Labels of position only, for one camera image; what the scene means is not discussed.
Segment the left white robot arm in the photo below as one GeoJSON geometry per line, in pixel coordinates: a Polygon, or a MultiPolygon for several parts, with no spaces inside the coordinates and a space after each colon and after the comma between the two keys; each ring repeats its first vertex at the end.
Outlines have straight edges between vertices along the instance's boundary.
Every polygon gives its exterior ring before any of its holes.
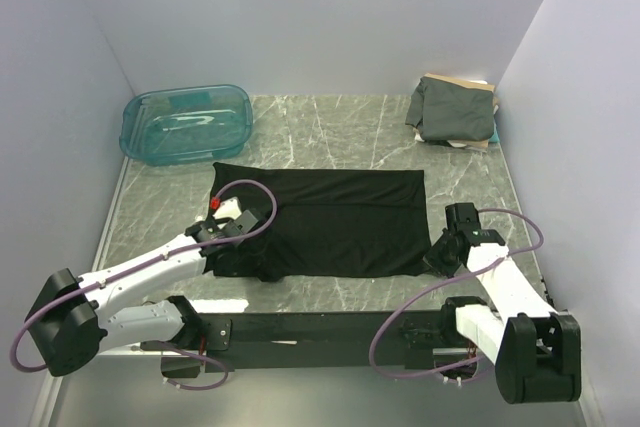
{"type": "Polygon", "coordinates": [[[62,377],[101,352],[138,342],[164,341],[179,349],[199,344],[205,327],[185,297],[152,305],[139,300],[231,264],[237,246],[270,224],[248,209],[223,226],[198,222],[165,245],[104,271],[76,276],[62,269],[50,275],[25,319],[44,369],[62,377]]]}

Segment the black t-shirt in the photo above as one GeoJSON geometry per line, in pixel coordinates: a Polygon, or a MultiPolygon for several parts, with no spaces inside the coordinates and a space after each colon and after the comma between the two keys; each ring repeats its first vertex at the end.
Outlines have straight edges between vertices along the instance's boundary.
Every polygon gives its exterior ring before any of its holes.
{"type": "Polygon", "coordinates": [[[211,194],[274,221],[217,277],[418,276],[431,247],[421,170],[259,169],[216,162],[211,194]]]}

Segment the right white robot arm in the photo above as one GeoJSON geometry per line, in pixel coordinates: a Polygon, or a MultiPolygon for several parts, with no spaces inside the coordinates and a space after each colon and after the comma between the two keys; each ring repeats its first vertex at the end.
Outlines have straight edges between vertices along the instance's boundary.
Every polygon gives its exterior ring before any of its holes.
{"type": "Polygon", "coordinates": [[[582,392],[581,329],[529,283],[502,236],[483,228],[472,203],[445,208],[446,226],[426,262],[449,279],[460,268],[476,275],[488,298],[452,297],[441,309],[439,334],[466,340],[493,364],[498,390],[510,404],[574,402],[582,392]]]}

